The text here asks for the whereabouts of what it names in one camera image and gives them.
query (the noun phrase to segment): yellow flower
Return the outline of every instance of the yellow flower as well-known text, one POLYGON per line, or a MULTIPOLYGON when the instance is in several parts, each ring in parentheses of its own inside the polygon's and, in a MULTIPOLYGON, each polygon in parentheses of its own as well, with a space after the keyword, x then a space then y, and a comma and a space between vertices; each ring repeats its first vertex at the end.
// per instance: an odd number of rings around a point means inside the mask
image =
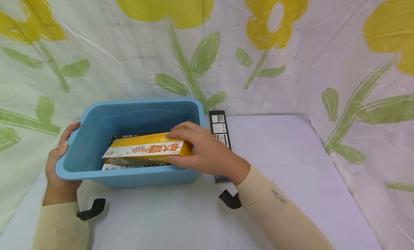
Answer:
POLYGON ((210 18, 213 0, 116 0, 130 18, 151 23, 167 18, 176 28, 194 28, 210 18))
POLYGON ((365 20, 363 36, 371 51, 394 53, 395 65, 414 76, 414 0, 386 0, 365 20))
POLYGON ((20 0, 25 21, 17 21, 0 11, 0 35, 23 45, 44 40, 65 40, 66 34, 52 19, 47 0, 20 0))
POLYGON ((292 24, 308 7, 308 0, 246 0, 246 7, 253 13, 247 21, 246 35, 255 49, 286 47, 292 34, 292 24), (276 32, 267 28, 269 15, 276 3, 283 5, 283 19, 276 32))

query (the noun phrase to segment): left hand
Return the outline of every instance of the left hand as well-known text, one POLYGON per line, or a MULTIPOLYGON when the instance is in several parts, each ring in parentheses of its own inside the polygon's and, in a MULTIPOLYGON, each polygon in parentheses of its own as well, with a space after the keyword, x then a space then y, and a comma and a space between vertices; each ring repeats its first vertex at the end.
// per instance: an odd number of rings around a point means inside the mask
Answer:
POLYGON ((49 153, 45 168, 47 187, 43 200, 43 206, 77 201, 76 193, 82 181, 66 181, 58 177, 55 172, 55 166, 57 160, 68 150, 67 141, 69 136, 74 130, 79 128, 79 126, 80 122, 75 122, 69 125, 65 131, 63 131, 62 136, 60 136, 57 147, 52 149, 49 153))

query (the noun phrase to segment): blue plastic bin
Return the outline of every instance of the blue plastic bin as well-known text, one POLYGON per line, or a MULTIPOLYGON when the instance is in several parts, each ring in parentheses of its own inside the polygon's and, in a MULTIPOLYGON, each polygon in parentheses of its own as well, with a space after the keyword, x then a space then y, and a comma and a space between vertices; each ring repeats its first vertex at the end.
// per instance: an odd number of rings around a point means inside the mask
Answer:
POLYGON ((102 155, 113 134, 168 132, 181 122, 201 126, 204 113, 199 101, 191 98, 101 102, 89 106, 82 123, 68 140, 69 149, 56 164, 56 173, 66 180, 90 179, 114 187, 138 187, 193 182, 198 172, 173 165, 105 170, 102 155))

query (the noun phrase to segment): yellow pasta box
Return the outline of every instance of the yellow pasta box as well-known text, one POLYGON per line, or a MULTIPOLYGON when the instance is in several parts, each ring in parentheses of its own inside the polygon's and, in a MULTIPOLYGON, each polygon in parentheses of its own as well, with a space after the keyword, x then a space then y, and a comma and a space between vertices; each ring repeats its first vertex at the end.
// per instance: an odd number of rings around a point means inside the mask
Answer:
POLYGON ((167 138, 158 133, 115 140, 103 155, 103 159, 114 165, 142 164, 145 162, 168 162, 167 156, 189 156, 193 145, 179 138, 167 138))

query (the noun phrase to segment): hand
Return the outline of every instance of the hand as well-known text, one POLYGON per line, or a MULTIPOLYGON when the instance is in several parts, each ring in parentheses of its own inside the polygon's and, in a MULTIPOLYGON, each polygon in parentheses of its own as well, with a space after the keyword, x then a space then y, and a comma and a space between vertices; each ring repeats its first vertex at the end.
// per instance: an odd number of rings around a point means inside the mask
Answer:
POLYGON ((66 181, 58 177, 55 172, 55 166, 57 160, 68 150, 67 141, 69 136, 74 130, 79 128, 79 126, 80 122, 69 125, 65 131, 63 131, 62 136, 60 136, 57 148, 52 149, 49 153, 45 168, 47 187, 43 206, 77 201, 76 192, 82 181, 66 181))
POLYGON ((192 156, 168 157, 175 166, 227 176, 235 185, 240 184, 250 171, 250 164, 246 160, 234 154, 209 130, 193 122, 183 122, 175 126, 166 137, 184 139, 194 145, 192 156))

